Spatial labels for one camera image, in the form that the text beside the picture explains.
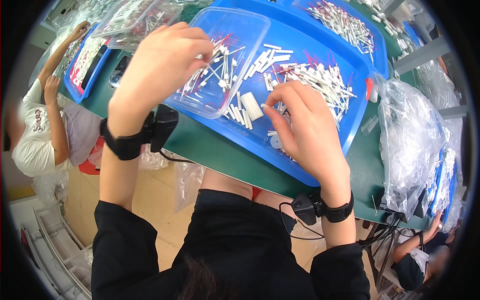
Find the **white t-shirt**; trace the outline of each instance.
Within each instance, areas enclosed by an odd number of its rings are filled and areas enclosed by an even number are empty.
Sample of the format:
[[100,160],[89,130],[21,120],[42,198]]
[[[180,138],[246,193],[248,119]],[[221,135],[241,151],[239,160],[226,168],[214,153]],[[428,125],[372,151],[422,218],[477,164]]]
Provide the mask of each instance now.
[[[26,128],[17,146],[12,151],[12,158],[17,168],[30,177],[73,168],[69,159],[57,166],[55,165],[55,152],[52,146],[47,106],[40,104],[41,96],[42,86],[37,78],[24,97]],[[67,119],[62,111],[60,115],[66,132]]]
[[[410,231],[410,229],[407,229],[407,228],[402,229],[400,232],[404,235],[413,236],[413,233]],[[396,241],[394,242],[394,245],[393,245],[392,250],[390,252],[390,256],[387,259],[387,263],[385,265],[385,269],[384,269],[384,273],[383,273],[383,276],[385,276],[385,278],[387,278],[388,280],[390,280],[391,282],[393,282],[394,284],[396,284],[398,287],[400,287],[402,289],[404,289],[404,288],[400,285],[400,283],[398,281],[398,276],[396,274],[396,271],[392,270],[392,268],[391,268],[393,263],[395,262],[394,259],[393,259],[393,251],[394,251],[394,249],[397,245],[405,242],[409,238],[410,237],[400,235],[397,231],[395,231],[394,239],[396,239]],[[386,238],[385,241],[383,242],[383,244],[380,241],[378,241],[378,242],[375,242],[372,245],[372,255],[375,252],[377,252],[375,254],[375,256],[373,257],[373,260],[375,260],[375,268],[378,271],[380,271],[380,269],[382,268],[382,264],[384,262],[385,254],[387,253],[388,246],[390,245],[390,239],[391,239],[391,236]],[[409,253],[410,253],[410,256],[412,257],[412,259],[418,264],[418,266],[420,268],[420,271],[425,276],[425,268],[426,268],[426,263],[428,261],[428,254],[423,252],[422,250],[420,250],[418,248],[413,248],[412,250],[410,250]]]

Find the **shorts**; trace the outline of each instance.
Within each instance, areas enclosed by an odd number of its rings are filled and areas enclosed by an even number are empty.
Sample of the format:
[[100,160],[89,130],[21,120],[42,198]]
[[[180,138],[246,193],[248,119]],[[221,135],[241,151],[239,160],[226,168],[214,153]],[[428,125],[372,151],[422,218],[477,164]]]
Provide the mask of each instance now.
[[250,207],[250,209],[257,211],[260,214],[270,216],[270,219],[273,219],[281,227],[287,227],[288,233],[292,232],[293,227],[297,223],[297,221],[289,215],[281,213],[279,210],[269,207],[267,205],[253,202],[243,196],[230,192],[222,192],[208,189],[198,190],[197,201],[195,203],[195,212],[201,212],[210,208],[217,209],[219,207],[233,209],[245,209]]
[[67,117],[69,160],[75,167],[84,163],[100,135],[101,118],[76,103],[63,109]]

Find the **person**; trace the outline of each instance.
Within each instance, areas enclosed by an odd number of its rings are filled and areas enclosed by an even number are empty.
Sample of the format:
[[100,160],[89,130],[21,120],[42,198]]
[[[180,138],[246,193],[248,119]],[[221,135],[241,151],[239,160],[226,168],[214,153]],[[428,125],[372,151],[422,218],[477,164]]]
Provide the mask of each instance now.
[[[80,23],[47,60],[18,107],[10,105],[5,121],[5,147],[17,168],[34,177],[84,163],[98,136],[101,118],[75,103],[63,111],[57,104],[60,78],[53,72],[69,45],[81,38],[89,23]],[[45,104],[41,104],[45,91]]]
[[380,271],[387,254],[391,238],[394,246],[387,258],[383,276],[404,290],[417,290],[429,279],[440,274],[448,260],[450,251],[446,246],[437,247],[428,254],[418,247],[431,241],[441,228],[438,211],[426,232],[413,235],[410,229],[397,231],[384,241],[372,245],[375,268]]
[[[184,22],[147,36],[108,104],[112,138],[138,134],[149,112],[205,68],[212,51],[208,36]],[[320,182],[328,207],[350,203],[350,169],[325,100],[311,87],[288,82],[277,85],[266,104],[278,101],[287,105],[293,131],[276,109],[264,111],[288,154]],[[322,217],[327,250],[307,273],[291,252],[296,216],[287,205],[279,211],[281,202],[292,200],[262,191],[252,201],[252,186],[211,170],[183,246],[172,267],[159,272],[157,231],[132,213],[138,158],[120,160],[106,141],[95,210],[93,299],[370,298],[353,213],[336,223]]]

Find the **black sleeve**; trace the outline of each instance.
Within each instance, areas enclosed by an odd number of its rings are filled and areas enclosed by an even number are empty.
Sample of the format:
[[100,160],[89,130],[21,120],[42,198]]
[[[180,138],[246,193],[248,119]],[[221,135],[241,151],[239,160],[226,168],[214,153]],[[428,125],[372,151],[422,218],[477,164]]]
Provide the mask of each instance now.
[[336,246],[313,258],[310,275],[319,299],[370,299],[358,243]]
[[420,270],[420,266],[410,253],[407,253],[398,263],[394,263],[391,269],[395,270],[398,282],[402,288],[406,290],[416,290],[420,288],[425,279],[425,275]]
[[99,201],[93,240],[92,297],[112,299],[158,273],[153,226],[115,204]]

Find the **green table surface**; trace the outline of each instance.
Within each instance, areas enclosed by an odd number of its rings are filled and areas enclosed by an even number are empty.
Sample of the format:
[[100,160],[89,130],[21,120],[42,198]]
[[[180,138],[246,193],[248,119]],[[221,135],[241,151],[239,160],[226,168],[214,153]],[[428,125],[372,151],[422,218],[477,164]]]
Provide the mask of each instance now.
[[[350,4],[364,15],[371,16],[372,13],[367,11],[366,6],[354,1]],[[399,56],[401,50],[396,41],[387,34],[383,26],[373,23],[379,27],[385,37],[389,57]],[[121,53],[120,50],[112,52],[90,96],[80,103],[81,106],[102,118],[107,117],[108,101],[114,92],[114,88],[108,84],[108,78],[124,55],[129,54]],[[403,74],[400,79],[412,86],[416,86],[419,82],[418,74],[413,72]],[[59,92],[72,99],[63,82]],[[379,102],[368,103],[360,125],[377,114],[378,104]],[[372,201],[372,195],[378,194],[384,181],[379,137],[379,126],[376,126],[368,136],[364,136],[359,129],[346,155],[351,170],[351,188],[355,197],[355,217],[373,222],[381,222],[385,214],[380,210],[376,214]],[[299,192],[308,192],[312,189],[182,113],[179,114],[179,123],[164,147],[200,165],[287,197],[294,198]],[[429,224],[430,219],[413,216],[407,224],[402,223],[401,226],[427,229]]]

